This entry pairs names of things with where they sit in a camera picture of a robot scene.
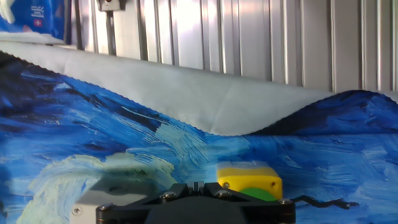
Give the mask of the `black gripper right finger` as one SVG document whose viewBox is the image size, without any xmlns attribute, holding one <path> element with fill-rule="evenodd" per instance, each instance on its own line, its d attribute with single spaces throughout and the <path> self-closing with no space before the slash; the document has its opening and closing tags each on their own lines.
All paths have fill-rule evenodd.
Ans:
<svg viewBox="0 0 398 224">
<path fill-rule="evenodd" d="M 198 182 L 197 223 L 295 223 L 295 204 L 254 187 L 236 191 Z"/>
</svg>

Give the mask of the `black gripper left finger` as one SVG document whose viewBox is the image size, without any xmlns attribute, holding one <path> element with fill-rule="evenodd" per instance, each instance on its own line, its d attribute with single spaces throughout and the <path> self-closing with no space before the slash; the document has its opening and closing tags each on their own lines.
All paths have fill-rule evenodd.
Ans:
<svg viewBox="0 0 398 224">
<path fill-rule="evenodd" d="M 171 188 L 151 193 L 127 205 L 106 203 L 96 209 L 97 224 L 185 223 L 187 198 L 197 194 L 197 184 L 173 184 Z"/>
</svg>

